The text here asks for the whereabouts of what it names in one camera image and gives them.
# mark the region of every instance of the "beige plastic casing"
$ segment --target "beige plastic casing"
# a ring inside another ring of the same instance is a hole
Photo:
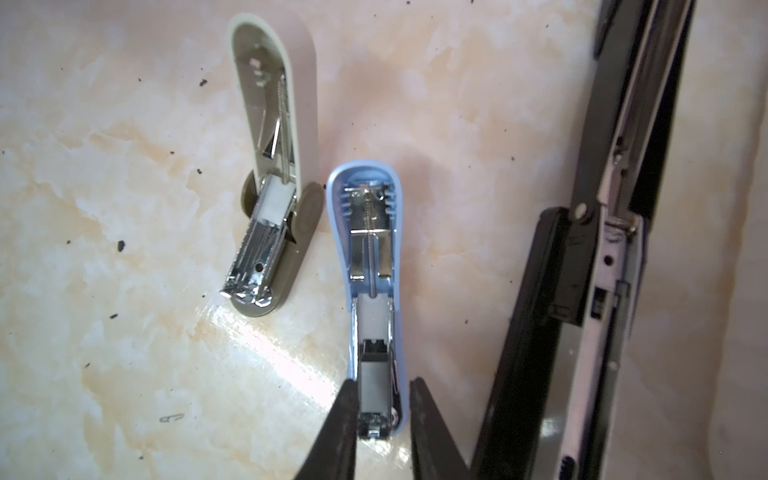
[[[257,151],[259,134],[248,108],[249,88],[254,85],[253,69],[247,63],[238,61],[238,58],[248,55],[248,51],[252,48],[251,45],[237,45],[235,42],[235,34],[242,27],[255,27],[255,34],[263,35],[261,40],[266,39],[283,61],[290,111],[290,133],[293,139],[293,159],[296,168],[296,198],[300,199],[308,185],[312,182],[319,183],[315,45],[301,18],[292,11],[262,3],[255,7],[255,10],[259,15],[250,13],[235,15],[230,21],[227,36],[231,43],[230,62],[234,69],[237,87],[243,95],[243,109],[250,126],[253,170],[256,173],[256,179],[269,173],[266,170],[267,165],[260,161],[261,152]]]

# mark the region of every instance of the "marble tabletop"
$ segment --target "marble tabletop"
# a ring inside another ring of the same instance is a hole
[[[281,3],[317,50],[321,175],[399,172],[408,376],[469,460],[538,215],[570,197],[599,1]],[[251,165],[227,22],[258,5],[0,2],[0,478],[292,478],[312,445],[346,374],[327,216],[280,310],[217,295]],[[711,476],[766,25],[698,2],[608,478]],[[357,470],[410,478],[409,430]]]

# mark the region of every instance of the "table surface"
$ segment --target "table surface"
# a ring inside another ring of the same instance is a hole
[[[321,175],[373,158],[402,179],[408,376],[469,460],[538,215],[570,197],[599,1],[283,4],[315,41]],[[608,478],[710,477],[768,4],[698,4]],[[0,477],[292,478],[303,461],[346,374],[327,216],[280,310],[247,319],[217,295],[251,165],[227,22],[257,11],[0,2]],[[409,430],[357,468],[409,478]]]

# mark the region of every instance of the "stapler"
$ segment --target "stapler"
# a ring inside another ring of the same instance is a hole
[[[331,173],[326,196],[351,316],[348,374],[359,389],[357,432],[383,440],[402,430],[409,409],[400,317],[400,179],[386,164],[352,161]]]
[[[262,316],[288,296],[323,212],[315,48],[301,20],[273,5],[236,15],[229,31],[253,169],[240,196],[250,224],[220,293]]]
[[[693,12],[694,0],[604,0],[571,204],[536,227],[472,463],[416,379],[414,479],[605,478]],[[362,380],[342,385],[296,479],[354,478]]]

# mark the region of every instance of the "marble tile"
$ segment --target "marble tile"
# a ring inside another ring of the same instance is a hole
[[[599,1],[282,3],[316,45],[321,174],[402,179],[408,374],[469,459],[536,220],[570,195]],[[291,478],[312,444],[346,372],[327,218],[280,310],[217,295],[250,166],[226,26],[257,9],[0,5],[0,477]],[[609,478],[710,476],[764,25],[699,2]],[[408,435],[358,470],[409,478]]]

